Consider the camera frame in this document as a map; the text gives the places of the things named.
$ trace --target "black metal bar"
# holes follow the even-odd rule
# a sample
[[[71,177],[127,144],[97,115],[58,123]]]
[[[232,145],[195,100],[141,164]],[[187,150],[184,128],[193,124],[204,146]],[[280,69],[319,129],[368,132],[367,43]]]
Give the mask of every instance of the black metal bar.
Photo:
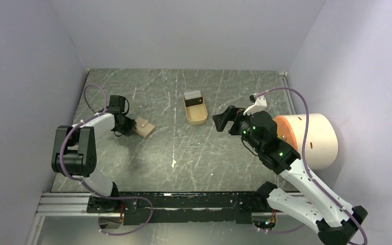
[[[253,212],[271,212],[263,199],[251,191],[226,192],[120,192],[121,197],[145,197],[154,206],[150,223],[223,222],[252,224]],[[151,209],[147,202],[125,200],[123,225],[146,221]],[[88,213],[119,213],[113,201],[90,197]]]

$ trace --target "wire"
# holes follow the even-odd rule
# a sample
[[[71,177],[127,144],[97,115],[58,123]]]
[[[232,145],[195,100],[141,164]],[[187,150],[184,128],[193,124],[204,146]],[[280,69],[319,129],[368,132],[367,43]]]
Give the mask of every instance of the wire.
[[[277,210],[273,209],[271,211],[271,220],[275,223],[276,222],[276,218],[277,218]]]
[[[126,99],[126,102],[127,102],[127,111],[125,111],[125,112],[123,113],[124,116],[127,115],[128,112],[129,112],[129,110],[130,110],[130,102],[128,102],[128,99],[127,99],[127,98],[125,98],[125,99]]]
[[[244,143],[244,139],[241,137],[241,143],[244,145],[244,147],[249,150],[250,153],[253,154],[253,156],[258,156],[258,154],[255,154],[250,148],[247,147],[247,145]]]
[[[101,92],[103,92],[103,96],[104,96],[104,100],[105,100],[105,106],[103,108],[103,112],[106,112],[106,106],[107,106],[107,97],[106,97],[106,93],[104,92],[104,90],[97,84],[88,84],[83,88],[82,91],[82,96],[83,96],[83,100],[85,101],[86,105],[88,106],[89,110],[91,110],[93,113],[96,113],[96,111],[91,107],[91,105],[89,104],[88,100],[86,99],[86,89],[88,89],[89,87],[97,87]]]
[[[115,221],[115,220],[112,220],[112,219],[109,219],[109,218],[104,218],[104,217],[100,217],[100,219],[102,219],[104,221],[109,221],[109,222],[112,222],[112,223],[117,223],[117,224],[121,224],[122,223],[121,221]]]
[[[281,235],[281,234],[288,234],[288,233],[295,232],[295,231],[297,231],[297,230],[299,230],[299,229],[301,229],[301,228],[303,228],[303,227],[304,227],[304,224],[301,224],[301,225],[299,225],[298,227],[293,228],[292,230],[288,230],[288,231],[270,231],[270,230],[266,230],[266,231],[267,231],[267,233],[270,233],[270,234],[278,234],[278,235]]]
[[[103,97],[104,97],[104,107],[103,107],[103,109],[102,109],[101,112],[95,112],[95,111],[93,110],[93,108],[90,106],[90,104],[88,103],[88,101],[86,100],[86,94],[85,94],[86,89],[87,89],[88,87],[91,87],[91,86],[94,86],[94,87],[98,88],[98,89],[103,93]],[[87,86],[83,89],[83,92],[82,92],[82,93],[83,93],[83,98],[84,98],[84,100],[85,100],[85,102],[86,102],[86,105],[88,106],[88,108],[89,108],[91,111],[93,111],[93,112],[95,113],[95,115],[92,116],[92,117],[90,117],[90,118],[88,118],[88,119],[86,119],[86,120],[81,120],[80,123],[78,123],[77,125],[75,125],[75,126],[68,132],[67,136],[65,137],[64,141],[62,142],[61,150],[60,150],[60,152],[59,152],[59,163],[60,163],[60,165],[61,165],[62,172],[63,172],[64,175],[67,176],[69,179],[81,182],[82,185],[83,185],[86,189],[88,189],[88,191],[89,191],[91,194],[96,195],[96,196],[98,196],[98,197],[100,197],[100,198],[109,199],[109,200],[134,200],[134,199],[139,199],[139,200],[144,200],[144,201],[146,201],[146,202],[149,204],[150,208],[151,208],[149,217],[146,219],[145,223],[143,223],[142,225],[140,225],[140,226],[137,227],[136,229],[131,230],[131,231],[129,231],[129,232],[124,232],[124,233],[109,233],[109,232],[106,232],[106,231],[104,231],[104,230],[101,228],[100,219],[98,220],[98,225],[99,225],[99,229],[100,229],[99,231],[100,231],[101,233],[103,233],[103,234],[110,235],[110,236],[124,236],[124,235],[128,235],[128,234],[134,233],[134,232],[136,232],[136,231],[142,229],[143,227],[145,227],[145,226],[148,224],[148,222],[151,220],[151,217],[153,216],[153,213],[154,213],[154,206],[153,206],[153,203],[152,203],[149,199],[144,198],[144,197],[108,197],[108,196],[103,195],[103,194],[101,194],[101,193],[98,193],[97,191],[95,191],[94,189],[92,189],[83,179],[75,178],[75,177],[73,177],[72,175],[70,175],[70,174],[68,173],[67,169],[65,168],[64,157],[63,157],[63,156],[64,156],[64,150],[65,150],[65,146],[67,145],[69,139],[71,138],[71,135],[74,133],[74,131],[75,131],[76,129],[80,128],[80,127],[81,127],[82,125],[84,125],[85,123],[88,123],[88,122],[90,122],[91,120],[93,120],[93,119],[95,119],[95,118],[97,118],[97,117],[99,117],[99,116],[101,116],[101,115],[104,115],[104,114],[106,113],[106,109],[107,109],[107,97],[106,97],[106,93],[104,92],[104,90],[103,90],[99,85],[97,85],[97,84],[89,84],[89,85],[87,85]]]
[[[119,214],[119,221],[124,221],[124,204],[121,204],[121,213]]]
[[[309,131],[309,108],[307,106],[307,102],[304,99],[303,95],[301,95],[297,90],[293,89],[293,88],[288,88],[288,87],[279,87],[279,88],[274,88],[274,89],[267,89],[264,92],[261,92],[259,94],[256,95],[256,98],[263,96],[264,94],[268,93],[268,92],[272,92],[275,90],[280,90],[280,89],[286,89],[289,91],[294,92],[296,95],[298,95],[298,97],[300,97],[300,99],[303,101],[304,104],[304,108],[306,110],[306,127],[304,130],[304,137],[303,137],[303,146],[301,148],[301,155],[303,156],[303,164],[304,164],[304,169],[306,170],[307,175],[310,177],[310,179],[313,181],[313,183],[315,183],[315,185],[325,194],[328,196],[329,199],[331,199],[341,210],[343,210],[343,205],[335,198],[333,197],[316,179],[313,178],[312,173],[310,172],[309,166],[307,165],[306,162],[306,155],[305,155],[305,149],[306,149],[306,139],[307,139],[307,133]],[[351,245],[367,245],[368,243],[368,237],[366,235],[366,233],[364,232],[363,227],[361,227],[360,223],[357,221],[356,218],[354,218],[354,216],[352,216],[352,214],[348,211],[348,210],[343,210],[343,212],[345,212],[345,214],[352,220],[352,222],[354,222],[354,224],[357,226],[358,230],[361,232],[361,235],[363,236],[363,244],[357,244],[354,242],[349,242],[349,244]]]

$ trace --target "table surface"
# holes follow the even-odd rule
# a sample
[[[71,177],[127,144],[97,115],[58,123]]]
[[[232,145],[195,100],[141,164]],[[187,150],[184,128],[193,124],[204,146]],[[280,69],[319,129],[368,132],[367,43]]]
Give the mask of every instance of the table surface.
[[[278,214],[274,231],[296,228],[300,222],[291,216]],[[137,226],[120,226],[111,233],[128,232]],[[252,225],[235,222],[196,222],[148,224],[138,232],[126,236],[106,236],[98,232],[97,217],[46,217],[38,238],[38,245],[243,245],[243,244],[299,244],[323,245],[317,234],[305,226],[291,234],[276,235],[257,232]]]
[[[296,189],[267,169],[227,129],[217,132],[211,116],[229,105],[248,107],[249,96],[284,86],[278,72],[191,69],[91,69],[86,84],[100,85],[107,96],[125,96],[130,118],[142,117],[156,126],[147,138],[134,134],[116,137],[112,132],[96,142],[97,168],[113,180],[120,191],[234,191],[256,190],[266,181],[285,191]],[[183,93],[200,90],[208,120],[190,125],[186,120]],[[92,107],[104,104],[95,88],[86,92]],[[266,111],[272,117],[291,114],[285,91],[266,95]],[[81,98],[74,122],[92,112]],[[85,192],[61,174],[52,191]]]

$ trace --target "black bracket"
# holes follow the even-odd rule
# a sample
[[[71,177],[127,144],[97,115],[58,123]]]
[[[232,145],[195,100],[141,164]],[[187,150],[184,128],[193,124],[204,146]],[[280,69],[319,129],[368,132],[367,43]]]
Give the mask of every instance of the black bracket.
[[[252,191],[226,192],[120,192],[120,197],[145,197],[154,206],[150,223],[187,223],[235,221],[252,224],[252,213],[271,212],[263,198]],[[145,222],[150,213],[147,202],[139,199],[107,202],[90,197],[87,213],[119,213],[124,204],[123,225]]]
[[[222,114],[212,116],[215,128],[221,132],[227,122],[233,121],[231,135],[240,135],[257,152],[262,164],[280,174],[290,170],[290,165],[300,159],[300,154],[277,137],[277,123],[266,111],[244,115],[244,108],[229,106]]]
[[[352,216],[361,225],[364,219],[367,217],[368,212],[362,206],[355,206],[352,208]],[[316,225],[319,229],[318,237],[325,245],[347,245],[351,238],[358,231],[358,227],[352,221],[343,221],[340,227],[330,227],[325,219],[316,221]]]
[[[130,107],[128,106],[127,110],[125,110],[126,101],[127,99],[124,96],[111,95],[106,112],[113,114],[115,117],[115,127],[111,131],[119,132],[121,135],[128,137],[133,134],[133,128],[136,127],[136,121],[126,116]]]
[[[52,169],[56,173],[64,174],[59,161],[61,145],[72,129],[72,126],[59,126],[55,133],[55,142],[52,154]],[[76,150],[69,148],[77,145]],[[64,149],[63,160],[65,168],[71,175],[89,177],[97,164],[94,127],[78,128],[71,135]]]

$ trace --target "metal frame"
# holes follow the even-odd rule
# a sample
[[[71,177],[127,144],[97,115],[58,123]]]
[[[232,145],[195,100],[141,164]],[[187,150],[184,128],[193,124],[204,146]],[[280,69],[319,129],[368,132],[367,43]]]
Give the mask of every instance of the metal frame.
[[[279,78],[282,80],[283,86],[289,87],[289,86],[288,86],[288,81],[287,81],[287,79],[286,79],[286,75],[287,75],[287,72],[279,72]],[[289,111],[290,114],[291,114],[291,115],[295,115],[295,114],[296,114],[296,113],[295,113],[295,108],[294,108],[294,106],[293,106],[293,102],[292,102],[292,97],[291,97],[291,95],[290,95],[290,91],[284,89],[283,92],[285,93],[285,95],[286,95],[286,97],[287,97],[286,103],[288,104],[288,107],[289,107],[289,109],[290,109],[290,111]]]
[[[299,192],[291,192],[290,195],[309,202]],[[47,216],[54,217],[119,217],[119,213],[87,213],[88,202],[91,193],[43,193],[34,216],[31,231],[28,235],[26,245],[36,245],[41,233],[44,220]],[[270,212],[255,212],[252,217],[270,217]]]

